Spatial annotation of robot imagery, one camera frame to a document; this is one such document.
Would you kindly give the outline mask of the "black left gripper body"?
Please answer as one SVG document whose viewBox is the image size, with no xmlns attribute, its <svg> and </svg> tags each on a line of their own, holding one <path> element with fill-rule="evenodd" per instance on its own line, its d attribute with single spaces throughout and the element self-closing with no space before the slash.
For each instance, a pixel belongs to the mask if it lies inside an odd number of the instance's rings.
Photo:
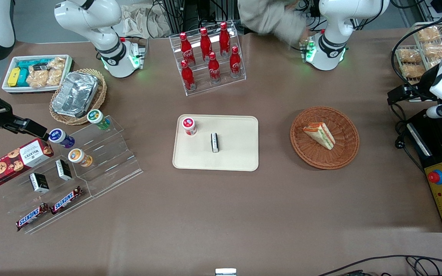
<svg viewBox="0 0 442 276">
<path fill-rule="evenodd" d="M 437 64 L 422 75 L 420 80 L 420 94 L 422 97 L 435 97 L 435 95 L 430 92 L 430 89 L 435 82 L 439 67 L 440 65 Z"/>
</svg>

